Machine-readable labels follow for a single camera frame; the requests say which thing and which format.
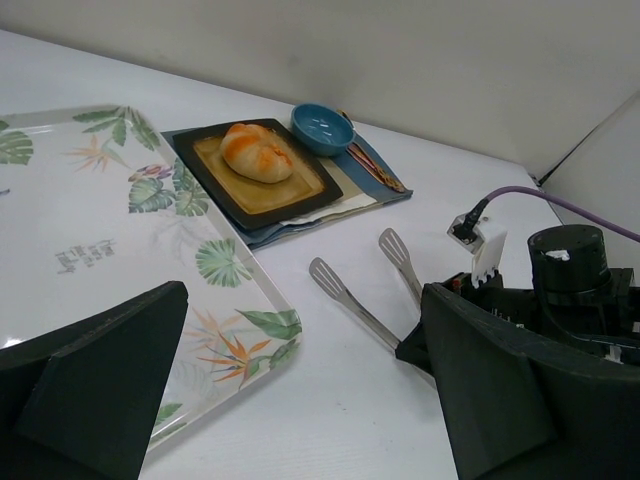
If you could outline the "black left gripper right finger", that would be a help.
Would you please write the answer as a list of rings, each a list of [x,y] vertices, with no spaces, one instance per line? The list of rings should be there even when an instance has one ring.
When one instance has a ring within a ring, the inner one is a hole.
[[[639,370],[519,328],[438,284],[422,317],[461,479],[636,479]]]

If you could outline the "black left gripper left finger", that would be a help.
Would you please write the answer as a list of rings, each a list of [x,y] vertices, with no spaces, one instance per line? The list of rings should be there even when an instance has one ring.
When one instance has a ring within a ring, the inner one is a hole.
[[[170,281],[2,349],[2,478],[138,478],[187,309]]]

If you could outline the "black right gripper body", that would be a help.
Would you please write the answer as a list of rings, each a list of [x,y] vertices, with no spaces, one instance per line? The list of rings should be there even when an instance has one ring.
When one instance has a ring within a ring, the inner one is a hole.
[[[639,289],[607,262],[590,225],[551,227],[527,241],[532,286],[500,273],[476,289],[471,272],[423,287],[421,318],[433,376],[494,385],[639,382]]]

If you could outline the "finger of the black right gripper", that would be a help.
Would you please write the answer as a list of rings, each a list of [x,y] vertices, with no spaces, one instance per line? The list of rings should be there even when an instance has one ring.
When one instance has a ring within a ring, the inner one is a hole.
[[[421,322],[413,328],[404,340],[399,342],[394,353],[397,360],[412,365],[427,375],[433,374],[425,331]]]

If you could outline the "metal serving tongs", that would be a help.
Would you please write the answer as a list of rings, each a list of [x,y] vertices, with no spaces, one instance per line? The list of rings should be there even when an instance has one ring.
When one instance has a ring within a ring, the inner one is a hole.
[[[411,254],[400,235],[386,228],[377,240],[387,267],[358,266],[341,274],[323,258],[311,260],[308,272],[316,285],[356,318],[389,351],[397,350],[406,338],[393,331],[395,321],[405,315],[418,316],[423,284],[412,264]]]

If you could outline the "round bread roll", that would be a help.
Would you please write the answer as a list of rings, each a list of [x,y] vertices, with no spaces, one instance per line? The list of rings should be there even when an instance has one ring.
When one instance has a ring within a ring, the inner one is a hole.
[[[222,158],[237,174],[266,184],[288,179],[293,162],[283,151],[275,135],[257,124],[236,123],[220,144]]]

